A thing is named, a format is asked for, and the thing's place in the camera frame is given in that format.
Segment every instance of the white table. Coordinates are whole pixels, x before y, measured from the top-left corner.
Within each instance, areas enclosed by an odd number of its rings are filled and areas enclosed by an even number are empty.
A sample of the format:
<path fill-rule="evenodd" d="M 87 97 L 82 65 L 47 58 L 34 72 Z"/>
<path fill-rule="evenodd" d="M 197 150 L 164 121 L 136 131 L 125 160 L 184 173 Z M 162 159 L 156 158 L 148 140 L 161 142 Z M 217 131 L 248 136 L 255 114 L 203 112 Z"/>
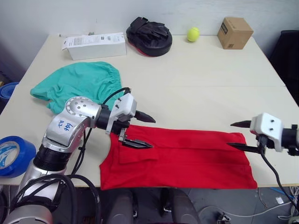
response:
<path fill-rule="evenodd" d="M 61 51 L 63 39 L 49 36 L 12 98 L 0 115 L 0 139 L 17 135 L 38 149 L 52 112 L 48 102 L 30 96 L 29 91 L 55 70 L 72 61 Z M 299 122 L 299 108 L 271 64 L 251 37 L 243 50 L 223 50 L 216 36 L 201 36 L 189 43 L 174 36 L 169 51 L 161 57 L 146 57 L 127 45 L 127 55 L 82 60 L 105 61 L 121 74 L 122 86 L 132 88 L 138 110 L 150 114 L 155 124 L 132 120 L 132 124 L 194 130 L 241 132 L 249 145 L 256 145 L 248 129 L 230 127 L 233 122 L 270 113 L 285 127 Z M 100 186 L 99 165 L 110 147 L 109 136 L 94 130 L 86 145 L 84 162 L 78 174 Z M 68 163 L 69 174 L 78 150 Z M 276 186 L 272 171 L 260 155 L 246 153 L 258 186 Z M 280 174 L 284 185 L 299 185 L 299 158 L 286 152 L 267 150 L 266 156 Z M 1 184 L 19 184 L 22 176 L 0 179 Z M 85 186 L 80 181 L 76 186 Z"/>

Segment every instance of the brown box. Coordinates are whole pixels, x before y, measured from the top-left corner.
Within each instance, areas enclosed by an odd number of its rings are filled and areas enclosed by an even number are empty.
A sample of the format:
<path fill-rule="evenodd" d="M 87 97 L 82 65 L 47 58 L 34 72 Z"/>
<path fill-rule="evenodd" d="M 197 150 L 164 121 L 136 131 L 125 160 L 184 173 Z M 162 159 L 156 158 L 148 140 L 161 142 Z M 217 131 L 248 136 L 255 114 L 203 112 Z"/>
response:
<path fill-rule="evenodd" d="M 224 49 L 243 49 L 252 34 L 244 18 L 225 17 L 217 36 Z"/>

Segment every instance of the red cloth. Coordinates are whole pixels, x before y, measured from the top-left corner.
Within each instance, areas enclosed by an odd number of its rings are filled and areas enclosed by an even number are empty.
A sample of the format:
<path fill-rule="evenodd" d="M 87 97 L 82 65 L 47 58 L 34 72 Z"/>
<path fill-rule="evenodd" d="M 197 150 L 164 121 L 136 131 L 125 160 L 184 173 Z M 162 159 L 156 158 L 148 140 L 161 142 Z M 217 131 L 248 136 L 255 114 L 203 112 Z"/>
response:
<path fill-rule="evenodd" d="M 146 141 L 150 149 L 122 146 L 111 134 L 111 148 L 100 165 L 101 189 L 178 187 L 254 189 L 243 151 L 227 145 L 245 143 L 241 133 L 171 130 L 130 125 L 129 139 Z"/>

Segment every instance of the white box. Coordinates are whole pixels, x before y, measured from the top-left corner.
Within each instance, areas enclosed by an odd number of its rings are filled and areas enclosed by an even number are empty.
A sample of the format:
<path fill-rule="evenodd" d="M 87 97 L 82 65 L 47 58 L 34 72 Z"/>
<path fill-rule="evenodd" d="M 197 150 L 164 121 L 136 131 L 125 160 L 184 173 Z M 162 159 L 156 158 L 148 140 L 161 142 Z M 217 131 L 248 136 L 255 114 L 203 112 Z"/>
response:
<path fill-rule="evenodd" d="M 64 49 L 69 51 L 73 60 L 127 54 L 123 33 L 67 37 Z"/>

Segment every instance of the white wall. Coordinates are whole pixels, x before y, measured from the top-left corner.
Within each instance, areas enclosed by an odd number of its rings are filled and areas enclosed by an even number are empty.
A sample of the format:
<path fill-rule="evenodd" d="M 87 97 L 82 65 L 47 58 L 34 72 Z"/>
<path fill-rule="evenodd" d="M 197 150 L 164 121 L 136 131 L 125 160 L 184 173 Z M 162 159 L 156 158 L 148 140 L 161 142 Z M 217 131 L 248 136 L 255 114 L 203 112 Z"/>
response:
<path fill-rule="evenodd" d="M 281 30 L 299 29 L 299 0 L 0 0 L 0 44 L 26 69 L 48 34 L 125 31 L 137 16 L 173 35 L 215 35 L 224 17 L 244 17 L 269 55 Z"/>

